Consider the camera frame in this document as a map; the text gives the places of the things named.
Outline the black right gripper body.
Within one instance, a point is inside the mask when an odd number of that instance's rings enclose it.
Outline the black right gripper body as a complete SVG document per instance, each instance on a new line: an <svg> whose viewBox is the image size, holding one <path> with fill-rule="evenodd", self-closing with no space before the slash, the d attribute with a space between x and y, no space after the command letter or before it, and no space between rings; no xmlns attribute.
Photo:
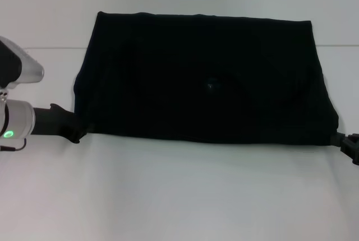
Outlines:
<svg viewBox="0 0 359 241"><path fill-rule="evenodd" d="M341 142L340 150L352 159L352 163L359 165L359 135L345 136Z"/></svg>

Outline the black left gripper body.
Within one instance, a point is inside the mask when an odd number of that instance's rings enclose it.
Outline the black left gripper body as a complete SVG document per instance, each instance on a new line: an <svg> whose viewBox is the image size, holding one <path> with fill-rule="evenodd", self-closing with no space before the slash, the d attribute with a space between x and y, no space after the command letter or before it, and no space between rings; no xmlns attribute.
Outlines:
<svg viewBox="0 0 359 241"><path fill-rule="evenodd" d="M61 136L72 143L79 143L87 134L85 123L73 112L57 104L49 109L34 108L35 125L32 135Z"/></svg>

